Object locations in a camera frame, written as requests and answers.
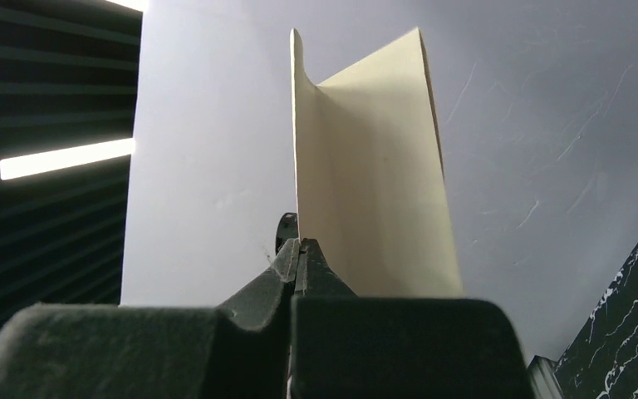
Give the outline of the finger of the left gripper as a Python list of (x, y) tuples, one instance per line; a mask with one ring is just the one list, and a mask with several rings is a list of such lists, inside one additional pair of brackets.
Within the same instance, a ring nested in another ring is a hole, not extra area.
[(287, 212), (279, 220), (275, 237), (275, 254), (278, 254), (289, 239), (298, 237), (297, 213)]

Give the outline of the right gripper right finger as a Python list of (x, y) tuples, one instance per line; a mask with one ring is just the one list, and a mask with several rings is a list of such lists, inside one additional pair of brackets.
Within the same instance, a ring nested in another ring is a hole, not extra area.
[(531, 398), (522, 350), (495, 304), (363, 298), (299, 247), (292, 298), (294, 398)]

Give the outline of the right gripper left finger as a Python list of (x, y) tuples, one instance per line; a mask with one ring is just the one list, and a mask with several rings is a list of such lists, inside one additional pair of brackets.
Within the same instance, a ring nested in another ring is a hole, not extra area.
[(214, 308), (24, 308), (0, 330), (0, 398), (283, 398), (299, 252)]

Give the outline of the white letter paper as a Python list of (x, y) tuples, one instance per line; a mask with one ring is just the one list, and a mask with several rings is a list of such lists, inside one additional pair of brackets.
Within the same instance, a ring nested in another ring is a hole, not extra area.
[(464, 295), (419, 29), (321, 83), (290, 34), (298, 232), (356, 294)]

